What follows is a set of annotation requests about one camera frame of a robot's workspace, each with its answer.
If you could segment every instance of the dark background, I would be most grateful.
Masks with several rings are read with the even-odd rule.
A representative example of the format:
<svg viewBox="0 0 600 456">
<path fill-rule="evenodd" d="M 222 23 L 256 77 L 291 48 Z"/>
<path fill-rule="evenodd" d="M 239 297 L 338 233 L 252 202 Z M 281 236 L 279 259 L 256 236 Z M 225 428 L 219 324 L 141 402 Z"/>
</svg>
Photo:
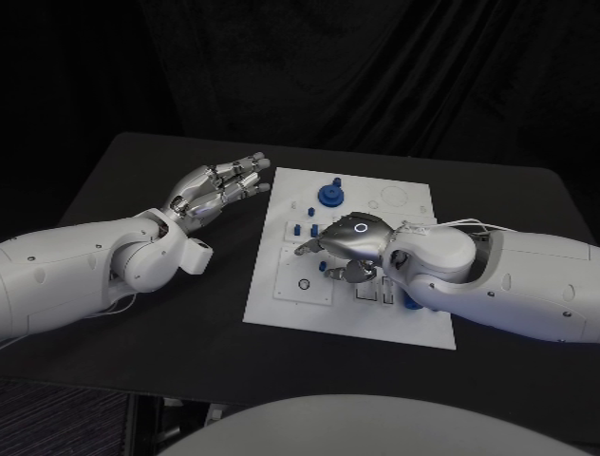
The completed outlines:
<svg viewBox="0 0 600 456">
<path fill-rule="evenodd" d="M 0 241 L 122 131 L 547 167 L 600 244 L 600 1 L 0 2 Z"/>
</svg>

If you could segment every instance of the robotic hand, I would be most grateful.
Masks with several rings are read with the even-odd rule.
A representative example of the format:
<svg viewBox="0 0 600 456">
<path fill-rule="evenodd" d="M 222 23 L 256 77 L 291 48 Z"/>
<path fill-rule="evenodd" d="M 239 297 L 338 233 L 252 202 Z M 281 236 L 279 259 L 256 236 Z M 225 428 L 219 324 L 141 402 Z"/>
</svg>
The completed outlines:
<svg viewBox="0 0 600 456">
<path fill-rule="evenodd" d="M 229 203 L 265 192 L 261 153 L 202 166 L 178 181 L 160 210 L 13 237 L 0 243 L 0 339 L 108 314 L 117 301 L 157 290 L 177 268 L 200 274 L 212 250 L 187 237 Z"/>
<path fill-rule="evenodd" d="M 353 212 L 295 255 L 324 249 L 349 259 L 324 272 L 347 282 L 372 280 L 382 268 L 418 304 L 475 323 L 542 340 L 600 342 L 600 248 L 504 229 L 467 235 L 451 226 L 468 221 L 392 229 Z"/>
</svg>

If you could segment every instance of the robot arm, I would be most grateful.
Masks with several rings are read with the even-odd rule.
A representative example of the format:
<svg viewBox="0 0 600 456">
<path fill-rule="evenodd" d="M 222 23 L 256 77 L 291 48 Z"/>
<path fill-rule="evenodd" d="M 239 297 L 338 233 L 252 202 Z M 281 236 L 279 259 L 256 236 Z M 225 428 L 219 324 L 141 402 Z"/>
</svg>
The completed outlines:
<svg viewBox="0 0 600 456">
<path fill-rule="evenodd" d="M 200 274 L 212 250 L 187 235 L 229 203 L 268 190 L 258 153 L 202 166 L 177 183 L 160 210 L 134 218 L 40 231 L 0 243 L 0 339 L 40 333 L 157 290 L 177 268 Z"/>
<path fill-rule="evenodd" d="M 537 339 L 600 342 L 598 247 L 507 231 L 468 236 L 448 226 L 405 224 L 392 230 L 379 218 L 353 213 L 295 255 L 321 249 L 351 260 L 344 268 L 325 271 L 331 278 L 364 281 L 377 266 L 409 297 L 435 311 Z"/>
</svg>

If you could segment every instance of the white board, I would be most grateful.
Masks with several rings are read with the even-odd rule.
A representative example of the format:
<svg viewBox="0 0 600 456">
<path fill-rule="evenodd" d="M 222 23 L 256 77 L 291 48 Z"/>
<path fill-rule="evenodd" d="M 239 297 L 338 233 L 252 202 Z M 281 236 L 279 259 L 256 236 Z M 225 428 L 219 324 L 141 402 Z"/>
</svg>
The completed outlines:
<svg viewBox="0 0 600 456">
<path fill-rule="evenodd" d="M 317 191 L 336 177 L 344 199 L 328 208 Z M 292 254 L 311 238 L 311 226 L 324 229 L 353 211 L 376 215 L 392 228 L 403 220 L 436 221 L 425 184 L 276 168 L 242 321 L 454 350 L 449 314 L 406 309 L 402 290 L 380 269 L 372 282 L 354 285 L 324 277 L 318 270 L 321 261 L 330 269 L 344 266 L 346 260 L 324 251 Z"/>
</svg>

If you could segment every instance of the gray floor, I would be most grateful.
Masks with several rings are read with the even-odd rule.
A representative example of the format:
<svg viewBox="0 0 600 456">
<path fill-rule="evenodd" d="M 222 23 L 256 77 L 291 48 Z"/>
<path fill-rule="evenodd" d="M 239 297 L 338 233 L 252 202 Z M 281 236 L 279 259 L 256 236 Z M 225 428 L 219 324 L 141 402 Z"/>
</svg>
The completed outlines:
<svg viewBox="0 0 600 456">
<path fill-rule="evenodd" d="M 117 456 L 128 395 L 0 382 L 0 455 Z"/>
</svg>

